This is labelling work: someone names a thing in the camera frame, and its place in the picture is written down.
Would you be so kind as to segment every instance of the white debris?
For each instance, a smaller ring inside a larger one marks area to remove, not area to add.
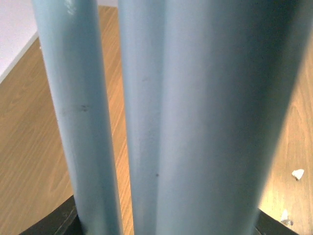
[[[304,173],[304,169],[298,169],[298,170],[294,170],[292,172],[292,176],[294,178],[296,178],[296,180],[300,180],[301,177],[303,176],[303,173]]]
[[[280,221],[282,222],[282,221],[287,220],[287,219],[288,219],[288,211],[286,209],[284,209]]]

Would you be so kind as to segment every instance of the black plastic part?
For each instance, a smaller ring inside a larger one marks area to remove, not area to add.
[[[62,205],[45,218],[34,224],[21,235],[82,235],[82,227],[76,211],[74,197],[71,196]],[[277,220],[259,210],[253,235],[297,235]]]

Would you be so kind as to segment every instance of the wooden floor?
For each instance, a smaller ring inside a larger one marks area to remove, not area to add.
[[[100,10],[106,83],[122,208],[133,234],[117,9]],[[313,38],[300,73],[261,209],[287,209],[303,235],[313,234]],[[291,177],[303,168],[300,181]],[[0,84],[0,235],[25,230],[72,195],[37,40]]]

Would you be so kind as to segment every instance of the thick blue pole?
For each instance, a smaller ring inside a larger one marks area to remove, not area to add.
[[[164,0],[119,0],[134,231],[156,233]]]
[[[96,0],[33,0],[79,219],[122,234]]]
[[[156,233],[249,235],[313,1],[166,1]]]

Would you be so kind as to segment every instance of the floor plank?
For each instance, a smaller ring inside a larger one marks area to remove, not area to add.
[[[100,7],[106,84],[123,229],[133,234],[117,9]],[[313,38],[260,208],[313,234]],[[300,181],[291,177],[303,168]],[[0,234],[28,228],[72,195],[38,40],[0,84]]]

